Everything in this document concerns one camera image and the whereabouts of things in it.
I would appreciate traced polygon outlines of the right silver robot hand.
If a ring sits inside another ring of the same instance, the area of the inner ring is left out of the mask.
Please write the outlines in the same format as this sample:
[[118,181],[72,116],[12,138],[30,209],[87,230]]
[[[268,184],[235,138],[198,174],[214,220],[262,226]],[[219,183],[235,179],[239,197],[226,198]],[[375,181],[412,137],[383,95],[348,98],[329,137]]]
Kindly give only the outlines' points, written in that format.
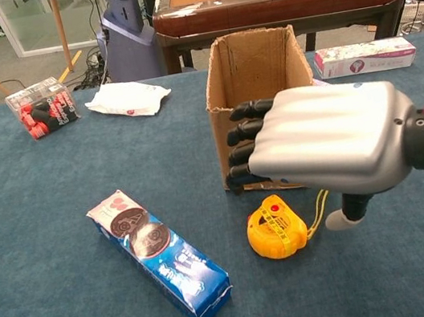
[[414,104],[387,81],[303,86],[273,99],[239,104],[227,133],[226,184],[239,193],[253,182],[281,181],[342,195],[329,230],[359,225],[367,204],[402,182],[412,167],[404,127]]

